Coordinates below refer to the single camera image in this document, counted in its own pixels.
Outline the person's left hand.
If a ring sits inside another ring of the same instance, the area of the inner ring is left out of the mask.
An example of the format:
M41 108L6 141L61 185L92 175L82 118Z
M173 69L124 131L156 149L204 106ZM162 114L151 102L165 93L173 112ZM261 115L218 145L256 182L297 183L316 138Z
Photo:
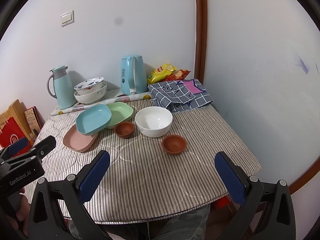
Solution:
M17 220L23 223L23 234L27 237L28 236L28 223L29 223L29 212L30 206L28 203L28 199L25 196L25 188L21 188L20 192L20 205L19 210L16 212Z

